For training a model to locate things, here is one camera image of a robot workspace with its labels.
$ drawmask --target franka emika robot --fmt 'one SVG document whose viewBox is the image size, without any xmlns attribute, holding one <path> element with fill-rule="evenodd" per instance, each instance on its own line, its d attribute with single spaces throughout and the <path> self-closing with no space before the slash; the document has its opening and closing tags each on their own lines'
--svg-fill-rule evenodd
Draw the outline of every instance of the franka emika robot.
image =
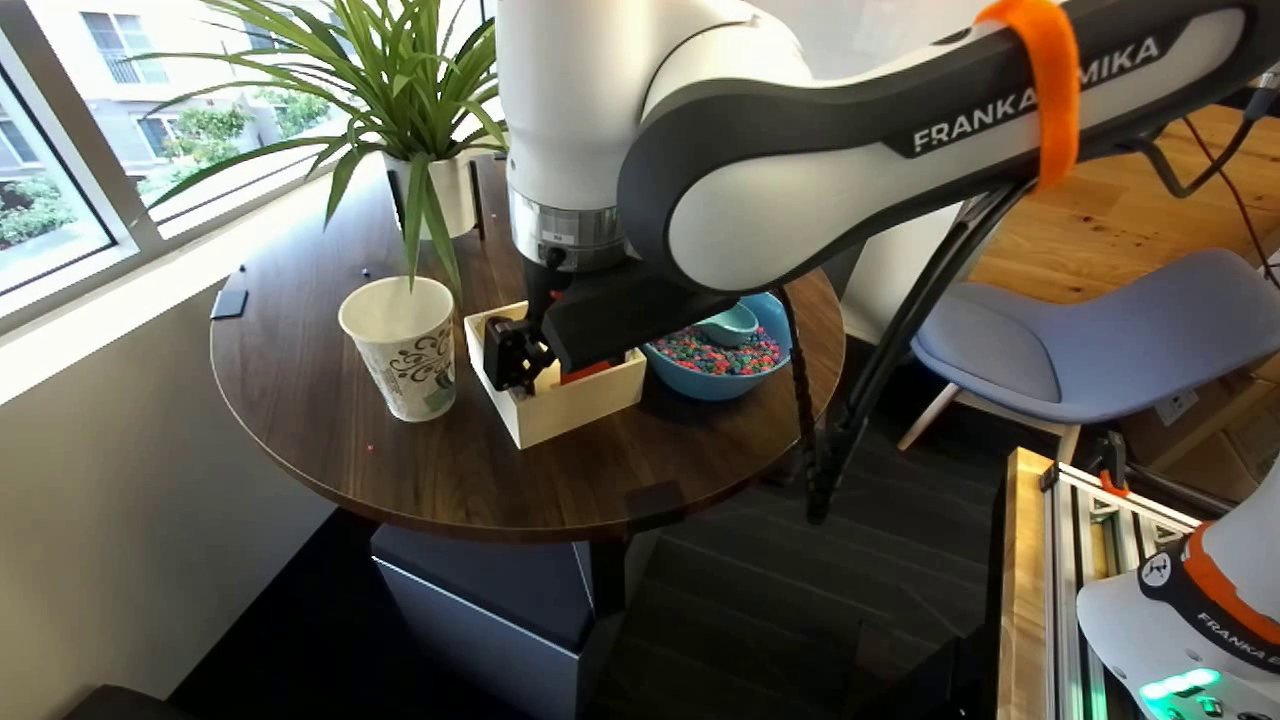
<svg viewBox="0 0 1280 720">
<path fill-rule="evenodd" d="M 1080 160 L 1132 152 L 1236 88 L 1272 92 L 1280 0 L 1072 0 Z M 528 316 L 492 336 L 496 384 L 592 364 L 780 288 L 840 248 L 964 212 L 888 328 L 892 356 L 1040 168 L 1036 72 L 1004 24 L 888 68 L 812 80 L 796 36 L 736 0 L 500 0 L 512 236 Z M 876 360 L 836 436 L 876 400 Z M 816 464 L 812 516 L 824 512 Z M 1092 652 L 1152 696 L 1216 684 L 1280 716 L 1280 464 L 1224 520 L 1076 600 Z"/>
</svg>

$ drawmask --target potted plant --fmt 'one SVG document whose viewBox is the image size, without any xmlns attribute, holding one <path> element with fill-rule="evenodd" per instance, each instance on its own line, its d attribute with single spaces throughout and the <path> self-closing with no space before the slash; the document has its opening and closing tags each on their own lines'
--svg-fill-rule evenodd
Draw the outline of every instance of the potted plant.
<svg viewBox="0 0 1280 720">
<path fill-rule="evenodd" d="M 468 188 L 456 192 L 472 208 L 448 228 L 452 168 L 468 148 L 504 148 L 504 124 L 484 108 L 496 100 L 496 24 L 480 20 L 460 36 L 468 0 L 440 16 L 444 0 L 208 0 L 208 8 L 240 20 L 260 44 L 240 52 L 148 52 L 164 60 L 228 64 L 236 80 L 208 84 L 164 100 L 176 108 L 220 92 L 292 92 L 336 108 L 336 132 L 268 140 L 252 152 L 196 168 L 156 204 L 204 184 L 236 164 L 316 148 L 308 168 L 328 168 L 324 220 L 340 208 L 352 172 L 380 156 L 400 208 L 400 260 L 420 272 L 420 248 L 432 244 L 452 288 L 460 288 L 452 236 L 476 224 Z"/>
</svg>

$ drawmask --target wall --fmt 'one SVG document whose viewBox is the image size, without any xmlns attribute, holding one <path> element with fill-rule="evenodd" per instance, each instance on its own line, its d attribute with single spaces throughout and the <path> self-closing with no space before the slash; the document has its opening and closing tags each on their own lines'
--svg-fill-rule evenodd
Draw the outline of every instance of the wall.
<svg viewBox="0 0 1280 720">
<path fill-rule="evenodd" d="M 204 316 L 188 300 L 0 408 L 0 716 L 104 680 L 168 696 L 328 516 L 224 412 Z"/>
</svg>

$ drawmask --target chair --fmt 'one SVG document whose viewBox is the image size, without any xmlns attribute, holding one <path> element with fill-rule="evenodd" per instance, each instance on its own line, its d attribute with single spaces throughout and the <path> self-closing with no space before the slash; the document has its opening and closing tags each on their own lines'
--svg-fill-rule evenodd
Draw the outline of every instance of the chair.
<svg viewBox="0 0 1280 720">
<path fill-rule="evenodd" d="M 1208 248 L 1088 304 L 1040 304 L 952 284 L 912 336 L 912 356 L 948 388 L 900 436 L 908 452 L 948 408 L 968 404 L 1060 436 L 1072 460 L 1084 424 L 1104 424 L 1280 352 L 1280 288 Z"/>
</svg>

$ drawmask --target dark wooden tabletop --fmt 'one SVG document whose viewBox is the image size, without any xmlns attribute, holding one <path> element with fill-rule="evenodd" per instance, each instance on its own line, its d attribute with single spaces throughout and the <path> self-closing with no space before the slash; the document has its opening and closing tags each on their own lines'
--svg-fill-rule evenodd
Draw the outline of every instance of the dark wooden tabletop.
<svg viewBox="0 0 1280 720">
<path fill-rule="evenodd" d="M 480 164 L 484 240 L 460 240 L 464 312 L 524 292 L 504 208 L 500 164 Z M 364 272 L 396 272 L 388 192 L 372 176 L 328 228 L 316 212 L 264 232 L 280 240 L 228 280 L 248 288 L 248 312 L 208 328 L 212 376 L 244 432 L 340 508 L 484 540 L 600 540 L 724 500 L 800 444 L 792 372 L 732 404 L 692 404 L 648 380 L 636 408 L 516 452 L 460 360 L 456 408 L 400 424 L 336 328 L 336 304 Z M 840 308 L 820 272 L 788 296 L 824 416 L 844 364 Z"/>
</svg>

